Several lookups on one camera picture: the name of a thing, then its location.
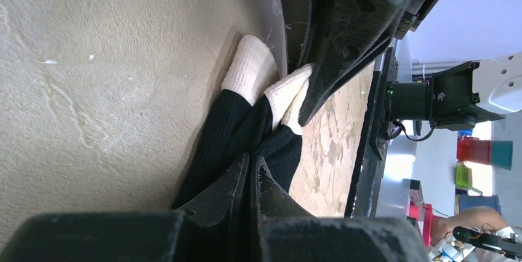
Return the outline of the black underwear white waistband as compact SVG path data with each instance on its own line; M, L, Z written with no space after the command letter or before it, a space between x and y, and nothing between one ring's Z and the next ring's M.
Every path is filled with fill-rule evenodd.
M243 36L173 208L203 192L245 153L263 157L273 179L288 191L302 156L299 112L311 73L312 66L305 65L280 77L268 46Z

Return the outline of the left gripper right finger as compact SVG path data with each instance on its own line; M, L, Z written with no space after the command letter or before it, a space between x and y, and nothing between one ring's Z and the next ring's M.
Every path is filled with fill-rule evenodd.
M397 218L320 218L252 163L251 261L428 261L419 233Z

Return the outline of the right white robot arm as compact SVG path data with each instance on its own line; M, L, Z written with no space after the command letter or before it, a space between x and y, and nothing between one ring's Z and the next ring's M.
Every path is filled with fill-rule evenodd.
M464 130L521 109L521 0L281 0L288 68L314 63L298 126L403 39L418 31L415 56L448 63L427 85L393 84L389 120Z

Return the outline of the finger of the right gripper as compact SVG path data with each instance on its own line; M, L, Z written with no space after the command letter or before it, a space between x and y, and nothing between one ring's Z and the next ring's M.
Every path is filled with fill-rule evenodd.
M299 113L307 125L326 100L390 44L412 0L333 0Z
M281 8L286 35L287 72L291 73L304 64L311 0L281 0Z

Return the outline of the person forearm in background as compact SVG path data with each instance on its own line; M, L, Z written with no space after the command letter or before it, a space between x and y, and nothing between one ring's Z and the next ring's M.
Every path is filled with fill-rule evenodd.
M439 218L432 221L430 231L430 245L435 246L441 239L444 239L457 226L466 228L487 229L498 231L509 227L502 216L493 208L482 206L472 207L448 217Z

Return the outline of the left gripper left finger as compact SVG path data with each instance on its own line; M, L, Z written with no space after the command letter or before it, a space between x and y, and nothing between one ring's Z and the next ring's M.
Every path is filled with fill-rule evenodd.
M247 261L241 226L249 155L176 210L49 213L27 219L2 261Z

